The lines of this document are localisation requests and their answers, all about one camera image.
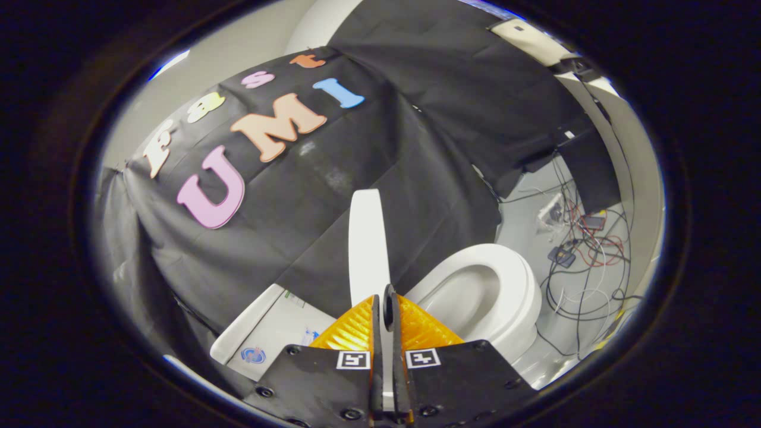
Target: blue letter i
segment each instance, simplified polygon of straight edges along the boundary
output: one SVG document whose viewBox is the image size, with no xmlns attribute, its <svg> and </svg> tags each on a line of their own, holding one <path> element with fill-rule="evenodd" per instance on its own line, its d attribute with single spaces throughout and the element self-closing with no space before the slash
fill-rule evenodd
<svg viewBox="0 0 761 428">
<path fill-rule="evenodd" d="M 349 91 L 349 89 L 341 86 L 341 84 L 338 83 L 338 81 L 334 78 L 321 80 L 312 85 L 312 88 L 322 89 L 323 91 L 330 94 L 330 96 L 334 97 L 338 101 L 341 101 L 341 108 L 352 108 L 358 106 L 362 103 L 362 101 L 365 100 L 365 97 L 353 94 L 351 91 Z"/>
</svg>

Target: power adapter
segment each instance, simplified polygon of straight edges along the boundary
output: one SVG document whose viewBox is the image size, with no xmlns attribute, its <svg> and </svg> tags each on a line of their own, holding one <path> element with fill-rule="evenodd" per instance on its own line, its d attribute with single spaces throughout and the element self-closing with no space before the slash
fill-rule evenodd
<svg viewBox="0 0 761 428">
<path fill-rule="evenodd" d="M 570 267 L 576 260 L 576 255 L 571 251 L 563 250 L 560 247 L 554 247 L 550 250 L 549 254 L 547 254 L 547 258 L 562 267 Z"/>
</svg>

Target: pink letter u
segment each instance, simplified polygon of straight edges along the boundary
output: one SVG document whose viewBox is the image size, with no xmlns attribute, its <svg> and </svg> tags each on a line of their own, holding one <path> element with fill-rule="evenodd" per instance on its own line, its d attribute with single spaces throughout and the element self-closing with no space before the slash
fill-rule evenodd
<svg viewBox="0 0 761 428">
<path fill-rule="evenodd" d="M 227 186 L 228 195 L 219 205 L 215 205 L 198 186 L 198 174 L 193 174 L 177 194 L 177 203 L 186 206 L 193 217 L 206 228 L 220 228 L 232 219 L 243 202 L 243 178 L 224 156 L 223 145 L 212 150 L 201 163 L 201 167 L 211 168 L 217 174 Z"/>
</svg>

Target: sticker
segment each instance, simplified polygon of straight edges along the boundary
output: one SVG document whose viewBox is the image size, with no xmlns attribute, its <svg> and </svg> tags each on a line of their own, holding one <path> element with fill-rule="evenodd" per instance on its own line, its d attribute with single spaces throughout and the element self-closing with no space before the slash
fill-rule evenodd
<svg viewBox="0 0 761 428">
<path fill-rule="evenodd" d="M 315 69 L 317 67 L 321 67 L 322 65 L 325 65 L 325 61 L 322 59 L 315 61 L 314 55 L 299 55 L 295 58 L 293 58 L 289 64 L 298 64 L 305 69 Z"/>
<path fill-rule="evenodd" d="M 268 72 L 255 72 L 252 75 L 248 75 L 240 81 L 241 85 L 246 85 L 246 88 L 253 89 L 258 88 L 265 83 L 270 83 L 275 80 L 275 75 Z"/>
<path fill-rule="evenodd" d="M 156 135 L 154 135 L 153 139 L 151 139 L 148 145 L 145 146 L 143 157 L 148 158 L 148 163 L 151 165 L 151 178 L 156 177 L 156 174 L 158 174 L 161 167 L 164 166 L 164 162 L 166 162 L 169 157 L 169 148 L 166 150 L 161 150 L 161 148 L 169 145 L 172 141 L 172 135 L 169 132 L 169 128 L 172 127 L 173 123 L 174 121 L 172 119 L 167 119 L 166 122 L 162 123 L 161 126 L 159 126 L 158 131 L 156 131 Z"/>
<path fill-rule="evenodd" d="M 301 344 L 308 347 L 315 339 L 320 336 L 320 333 L 306 327 L 304 329 L 304 336 L 301 338 Z"/>
<path fill-rule="evenodd" d="M 407 369 L 420 369 L 422 367 L 440 365 L 441 361 L 438 359 L 435 348 L 407 351 Z"/>
<path fill-rule="evenodd" d="M 285 150 L 285 143 L 272 140 L 275 136 L 286 141 L 296 141 L 296 131 L 293 123 L 298 126 L 298 132 L 311 133 L 322 126 L 328 118 L 314 113 L 303 105 L 296 94 L 283 95 L 272 102 L 275 116 L 262 116 L 261 114 L 247 114 L 230 126 L 230 131 L 240 131 L 262 153 L 259 160 L 269 162 L 277 158 Z"/>
<path fill-rule="evenodd" d="M 370 351 L 340 351 L 336 368 L 338 370 L 369 370 Z"/>
<path fill-rule="evenodd" d="M 298 306 L 299 308 L 303 308 L 304 305 L 307 303 L 304 300 L 301 300 L 300 298 L 296 297 L 295 294 L 292 292 L 286 291 L 284 299 L 288 300 L 289 302 L 292 302 L 294 305 Z"/>
<path fill-rule="evenodd" d="M 224 103 L 224 97 L 220 97 L 217 92 L 204 95 L 188 109 L 188 123 L 198 122 L 208 112 L 221 106 L 222 103 Z"/>
<path fill-rule="evenodd" d="M 362 101 L 365 100 L 365 97 L 354 94 L 349 89 L 341 86 L 341 84 L 338 83 L 338 80 L 335 78 L 327 78 L 325 80 L 321 80 L 312 85 L 312 88 L 322 89 L 331 97 L 341 101 L 341 108 L 356 107 L 359 104 L 362 104 Z"/>
<path fill-rule="evenodd" d="M 261 363 L 264 363 L 264 361 L 267 359 L 267 355 L 265 355 L 262 348 L 259 348 L 259 347 L 246 348 L 242 350 L 240 352 L 240 357 L 246 363 L 251 363 L 251 364 L 261 364 Z"/>
<path fill-rule="evenodd" d="M 224 146 L 218 145 L 201 163 L 201 168 L 211 169 L 228 188 L 224 200 L 215 205 L 203 193 L 198 185 L 198 174 L 193 174 L 185 181 L 177 194 L 177 203 L 184 205 L 204 227 L 216 229 L 232 219 L 240 208 L 245 190 L 240 173 L 224 156 Z"/>
</svg>

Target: logo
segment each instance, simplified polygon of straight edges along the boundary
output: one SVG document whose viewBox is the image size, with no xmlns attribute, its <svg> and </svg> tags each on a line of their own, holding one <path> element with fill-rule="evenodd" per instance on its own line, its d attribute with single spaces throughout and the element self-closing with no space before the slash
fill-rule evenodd
<svg viewBox="0 0 761 428">
<path fill-rule="evenodd" d="M 267 359 L 267 356 L 264 355 L 264 351 L 259 347 L 242 350 L 240 352 L 240 357 L 243 358 L 246 363 L 254 364 L 264 363 L 264 360 Z"/>
<path fill-rule="evenodd" d="M 369 370 L 370 351 L 340 351 L 336 368 L 339 370 Z"/>
<path fill-rule="evenodd" d="M 436 349 L 407 351 L 407 369 L 440 366 Z"/>
</svg>

